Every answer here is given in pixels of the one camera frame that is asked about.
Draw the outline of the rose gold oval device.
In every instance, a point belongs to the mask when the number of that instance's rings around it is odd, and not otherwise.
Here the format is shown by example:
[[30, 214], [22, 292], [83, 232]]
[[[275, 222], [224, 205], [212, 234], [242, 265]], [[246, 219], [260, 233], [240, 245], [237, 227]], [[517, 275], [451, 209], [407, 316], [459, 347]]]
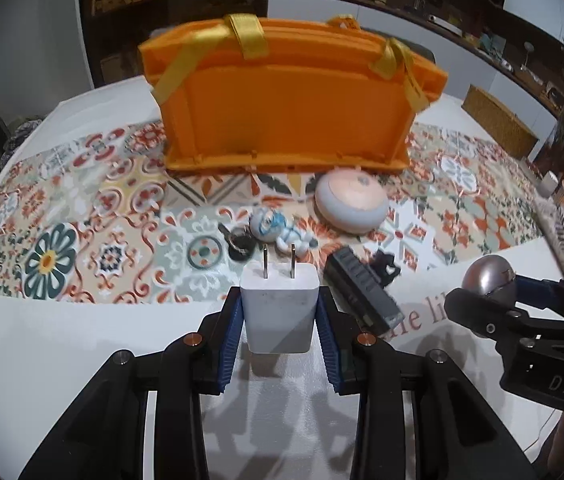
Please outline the rose gold oval device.
[[468, 266], [462, 287], [506, 306], [514, 307], [516, 304], [516, 273], [510, 263], [499, 255], [482, 256]]

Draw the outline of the white wall plug adapter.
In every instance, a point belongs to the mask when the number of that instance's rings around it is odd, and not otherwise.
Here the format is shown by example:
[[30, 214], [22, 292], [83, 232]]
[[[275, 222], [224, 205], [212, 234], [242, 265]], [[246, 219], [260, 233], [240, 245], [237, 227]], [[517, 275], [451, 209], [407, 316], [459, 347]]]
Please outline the white wall plug adapter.
[[249, 350], [256, 354], [308, 352], [320, 285], [318, 270], [311, 263], [247, 263], [239, 291]]

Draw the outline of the white cup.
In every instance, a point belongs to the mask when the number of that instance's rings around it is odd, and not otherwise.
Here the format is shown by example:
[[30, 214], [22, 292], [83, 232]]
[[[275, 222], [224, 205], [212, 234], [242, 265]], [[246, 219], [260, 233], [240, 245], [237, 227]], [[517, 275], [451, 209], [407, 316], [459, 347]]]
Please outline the white cup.
[[539, 196], [543, 198], [550, 198], [559, 186], [559, 178], [553, 171], [548, 170], [541, 178], [539, 184], [536, 186]]

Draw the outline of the black bike light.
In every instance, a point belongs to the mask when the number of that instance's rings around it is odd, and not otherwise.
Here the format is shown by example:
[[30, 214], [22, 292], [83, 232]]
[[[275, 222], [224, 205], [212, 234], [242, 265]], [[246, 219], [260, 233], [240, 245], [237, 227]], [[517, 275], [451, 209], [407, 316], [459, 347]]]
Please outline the black bike light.
[[387, 287], [400, 275], [395, 256], [378, 250], [364, 263], [349, 246], [332, 252], [323, 269], [327, 283], [337, 290], [348, 309], [375, 336], [383, 336], [404, 319]]

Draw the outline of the woven rectangular basket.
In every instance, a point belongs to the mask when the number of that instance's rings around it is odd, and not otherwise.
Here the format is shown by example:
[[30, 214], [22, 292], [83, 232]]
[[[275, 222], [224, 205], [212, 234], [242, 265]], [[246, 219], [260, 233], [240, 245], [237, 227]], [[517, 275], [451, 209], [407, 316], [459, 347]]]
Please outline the woven rectangular basket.
[[462, 108], [515, 159], [527, 158], [538, 142], [534, 133], [507, 106], [473, 84], [467, 90]]

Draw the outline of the pink white round device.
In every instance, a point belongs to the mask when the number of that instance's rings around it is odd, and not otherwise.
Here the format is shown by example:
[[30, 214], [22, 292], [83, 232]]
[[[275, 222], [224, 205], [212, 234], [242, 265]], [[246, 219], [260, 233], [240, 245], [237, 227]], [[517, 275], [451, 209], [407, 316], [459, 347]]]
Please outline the pink white round device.
[[338, 168], [324, 174], [314, 192], [319, 214], [331, 226], [350, 234], [365, 234], [386, 219], [389, 200], [382, 185], [361, 170]]

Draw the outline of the patterned table runner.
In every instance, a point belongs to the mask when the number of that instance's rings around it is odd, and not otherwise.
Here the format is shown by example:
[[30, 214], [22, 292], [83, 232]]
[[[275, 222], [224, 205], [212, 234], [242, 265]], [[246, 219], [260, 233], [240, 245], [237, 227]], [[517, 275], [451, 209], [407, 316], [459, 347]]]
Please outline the patterned table runner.
[[541, 234], [533, 190], [498, 144], [413, 126], [410, 163], [378, 181], [386, 219], [351, 235], [315, 206], [317, 174], [172, 177], [157, 122], [122, 126], [14, 162], [0, 182], [0, 296], [91, 304], [216, 300], [242, 263], [223, 237], [277, 211], [302, 262], [350, 247], [404, 273], [499, 252]]

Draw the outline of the small blue white figurine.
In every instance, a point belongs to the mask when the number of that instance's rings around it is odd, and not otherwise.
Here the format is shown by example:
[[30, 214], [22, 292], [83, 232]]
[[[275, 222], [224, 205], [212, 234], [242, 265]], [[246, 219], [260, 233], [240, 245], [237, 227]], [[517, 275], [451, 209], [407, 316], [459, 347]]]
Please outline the small blue white figurine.
[[250, 215], [249, 228], [258, 242], [273, 244], [282, 255], [290, 256], [295, 252], [297, 257], [303, 258], [310, 249], [318, 247], [317, 239], [310, 232], [297, 226], [296, 221], [288, 220], [277, 209], [256, 208]]

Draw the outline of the orange felt organizer bag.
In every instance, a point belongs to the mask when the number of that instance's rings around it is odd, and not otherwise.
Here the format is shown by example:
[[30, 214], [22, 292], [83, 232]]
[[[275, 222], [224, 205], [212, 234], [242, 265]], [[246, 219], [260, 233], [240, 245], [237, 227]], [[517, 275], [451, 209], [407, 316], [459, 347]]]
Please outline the orange felt organizer bag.
[[448, 75], [349, 15], [231, 14], [141, 44], [176, 174], [408, 167], [414, 118]]

